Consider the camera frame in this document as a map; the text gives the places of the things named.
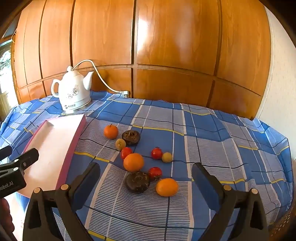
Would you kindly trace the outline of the left hand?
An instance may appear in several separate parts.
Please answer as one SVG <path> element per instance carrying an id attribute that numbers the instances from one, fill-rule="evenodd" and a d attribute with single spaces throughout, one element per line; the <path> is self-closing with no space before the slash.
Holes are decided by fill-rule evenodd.
<path id="1" fill-rule="evenodd" d="M 6 199 L 1 198 L 0 201 L 1 225 L 7 233 L 13 233 L 15 230 L 13 219 L 10 214 L 10 206 Z"/>

